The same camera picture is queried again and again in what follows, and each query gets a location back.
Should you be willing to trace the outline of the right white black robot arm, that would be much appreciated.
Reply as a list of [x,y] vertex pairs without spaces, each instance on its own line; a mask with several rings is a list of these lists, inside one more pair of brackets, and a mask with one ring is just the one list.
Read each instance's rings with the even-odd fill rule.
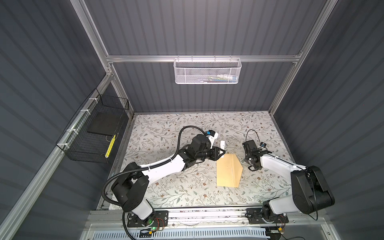
[[265,143],[257,146],[255,141],[249,140],[243,143],[243,148],[252,172],[271,170],[291,185],[290,195],[263,202],[257,216],[265,223],[287,223],[287,213],[317,214],[335,204],[334,195],[320,168],[285,161],[267,150]]

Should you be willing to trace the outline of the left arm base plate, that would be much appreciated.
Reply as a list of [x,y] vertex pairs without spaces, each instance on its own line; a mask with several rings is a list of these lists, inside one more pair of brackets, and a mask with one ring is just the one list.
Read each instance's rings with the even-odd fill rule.
[[128,228],[141,228],[141,227],[166,227],[168,225],[169,211],[155,211],[149,220],[141,220],[133,213],[128,214],[127,227]]

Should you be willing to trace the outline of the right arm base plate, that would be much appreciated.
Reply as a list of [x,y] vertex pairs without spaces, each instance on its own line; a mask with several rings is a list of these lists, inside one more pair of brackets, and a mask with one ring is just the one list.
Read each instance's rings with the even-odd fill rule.
[[247,208],[245,217],[250,224],[287,224],[289,222],[286,214],[277,215],[269,209]]

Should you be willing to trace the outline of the tan kraft envelope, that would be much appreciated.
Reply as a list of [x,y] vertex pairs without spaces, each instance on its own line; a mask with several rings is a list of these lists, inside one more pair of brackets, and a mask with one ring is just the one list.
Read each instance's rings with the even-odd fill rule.
[[243,166],[236,154],[224,154],[217,160],[217,186],[238,188]]

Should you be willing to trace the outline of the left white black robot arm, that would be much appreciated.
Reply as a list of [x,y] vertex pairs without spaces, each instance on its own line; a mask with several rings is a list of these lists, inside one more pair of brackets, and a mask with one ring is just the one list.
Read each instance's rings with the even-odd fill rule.
[[129,164],[126,169],[111,181],[112,192],[117,199],[116,205],[126,213],[133,213],[142,221],[151,221],[154,209],[145,194],[148,186],[171,174],[183,172],[205,160],[217,161],[226,151],[214,147],[219,134],[213,130],[196,135],[192,143],[179,149],[175,157],[138,166]]

